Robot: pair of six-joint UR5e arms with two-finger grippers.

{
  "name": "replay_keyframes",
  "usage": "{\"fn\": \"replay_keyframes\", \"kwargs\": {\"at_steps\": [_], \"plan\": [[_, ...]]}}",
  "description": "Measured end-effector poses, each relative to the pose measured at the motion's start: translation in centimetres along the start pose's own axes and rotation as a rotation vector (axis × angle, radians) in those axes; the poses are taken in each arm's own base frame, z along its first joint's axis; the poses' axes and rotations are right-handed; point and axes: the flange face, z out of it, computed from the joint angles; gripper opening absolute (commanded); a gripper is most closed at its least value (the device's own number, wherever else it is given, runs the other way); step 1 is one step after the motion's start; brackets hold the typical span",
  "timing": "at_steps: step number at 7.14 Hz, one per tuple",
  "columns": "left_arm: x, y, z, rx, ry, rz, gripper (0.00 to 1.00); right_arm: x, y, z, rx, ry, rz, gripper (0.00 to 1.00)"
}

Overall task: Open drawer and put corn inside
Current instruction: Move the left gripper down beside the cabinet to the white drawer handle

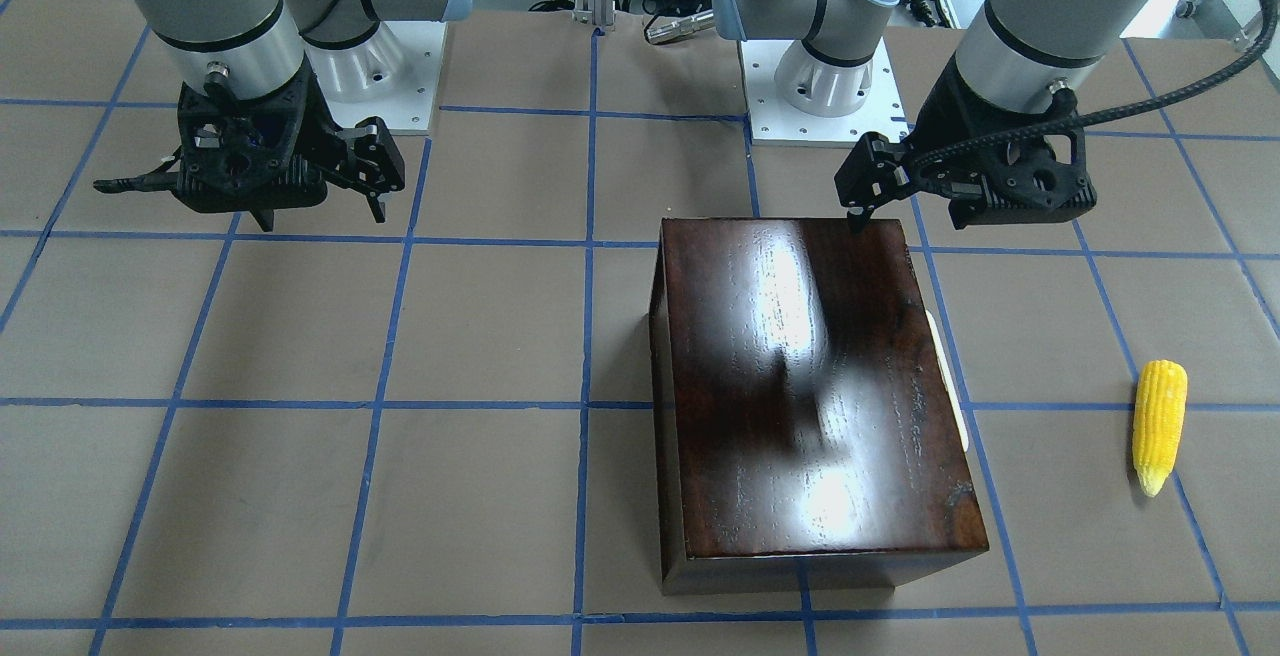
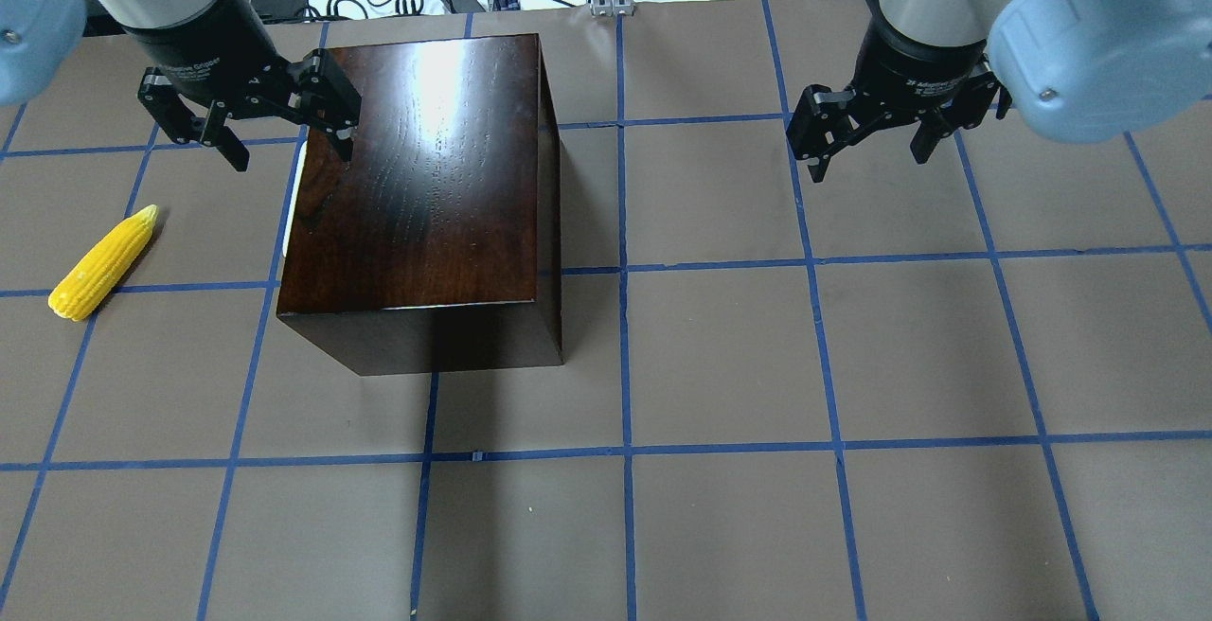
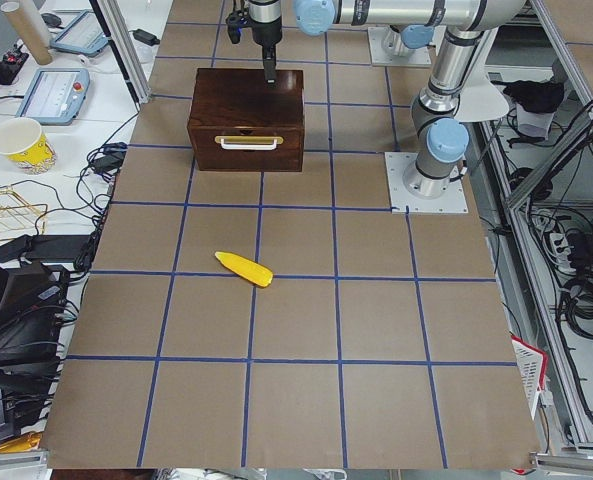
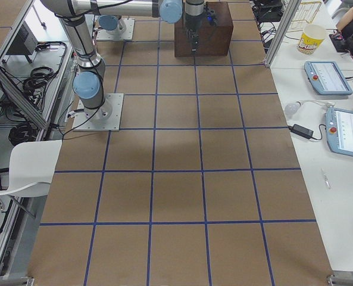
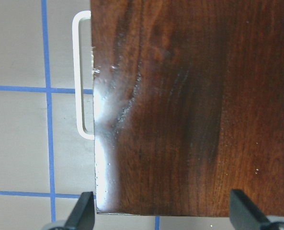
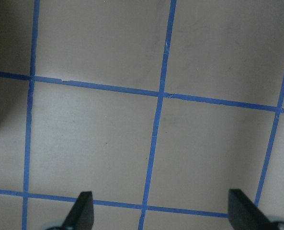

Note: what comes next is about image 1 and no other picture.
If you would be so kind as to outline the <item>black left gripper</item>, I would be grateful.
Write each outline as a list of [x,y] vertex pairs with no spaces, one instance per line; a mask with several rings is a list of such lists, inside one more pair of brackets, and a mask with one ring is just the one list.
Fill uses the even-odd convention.
[[1085,156],[1078,127],[1057,128],[1068,146],[1056,149],[1048,136],[1019,136],[973,150],[937,155],[937,150],[1009,129],[1039,126],[1076,113],[1069,87],[1050,97],[1041,113],[1010,111],[988,102],[950,60],[931,90],[906,144],[882,133],[864,133],[835,174],[840,204],[850,231],[861,233],[873,211],[909,199],[916,184],[955,202],[1083,202]]

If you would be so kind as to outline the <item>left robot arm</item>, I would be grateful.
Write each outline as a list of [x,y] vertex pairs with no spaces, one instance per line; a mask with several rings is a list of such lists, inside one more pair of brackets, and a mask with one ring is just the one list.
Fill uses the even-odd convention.
[[[900,0],[713,0],[736,41],[783,40],[781,88],[819,111],[819,81],[865,79]],[[984,0],[900,141],[863,135],[835,177],[854,232],[918,192],[950,202],[952,223],[1052,224],[1097,201],[1075,123],[1076,88],[1147,0]]]

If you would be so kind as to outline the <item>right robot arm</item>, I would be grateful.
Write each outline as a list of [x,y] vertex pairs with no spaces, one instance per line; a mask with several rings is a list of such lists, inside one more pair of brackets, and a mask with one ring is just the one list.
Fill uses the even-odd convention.
[[378,113],[342,126],[330,104],[367,102],[411,74],[394,22],[462,20],[474,0],[134,0],[180,72],[179,144],[157,168],[97,179],[100,193],[170,193],[202,214],[244,211],[269,232],[279,210],[330,187],[372,219],[406,186]]

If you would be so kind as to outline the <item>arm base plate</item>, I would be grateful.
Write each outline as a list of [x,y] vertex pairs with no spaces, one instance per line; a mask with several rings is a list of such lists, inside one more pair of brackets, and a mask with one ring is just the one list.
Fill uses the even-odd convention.
[[753,40],[739,51],[755,142],[851,147],[868,132],[908,136],[884,42],[855,67],[818,62],[799,41]]
[[429,135],[449,26],[384,22],[366,42],[306,51],[334,120],[353,128],[381,118],[393,135]]

